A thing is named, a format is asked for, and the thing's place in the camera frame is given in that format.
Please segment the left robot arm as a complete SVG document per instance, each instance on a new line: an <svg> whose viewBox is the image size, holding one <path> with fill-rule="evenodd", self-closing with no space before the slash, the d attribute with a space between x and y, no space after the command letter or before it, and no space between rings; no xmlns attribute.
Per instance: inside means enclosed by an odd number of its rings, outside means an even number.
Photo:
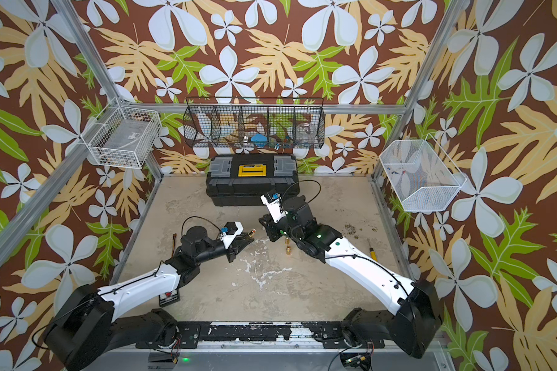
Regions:
<svg viewBox="0 0 557 371"><path fill-rule="evenodd" d="M40 339L68 370L82 370L124 346L173 349L182 340L179 323L162 307L179 301L179 290L199 275L201 264L216 258L233 262L254 236L255 231L244 231L240 222L226 223L215 240L205 227L191 227L171 258L154 270L110 286L77 288ZM159 299L160 307L129 315L153 298Z"/></svg>

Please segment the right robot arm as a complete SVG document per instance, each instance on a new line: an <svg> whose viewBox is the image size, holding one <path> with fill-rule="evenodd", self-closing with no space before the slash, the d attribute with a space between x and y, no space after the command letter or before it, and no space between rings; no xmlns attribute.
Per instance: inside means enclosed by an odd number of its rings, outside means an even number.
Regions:
<svg viewBox="0 0 557 371"><path fill-rule="evenodd" d="M302 196L282 199L278 193L260 197L268 213L259 222L270 241L289 238L305 254L327 264L363 286L384 309L353 309L340 323L348 346L390 340L407 355L424 356L443 324L443 303L435 285L414 281L384 267L361 252L341 232L320 224Z"/></svg>

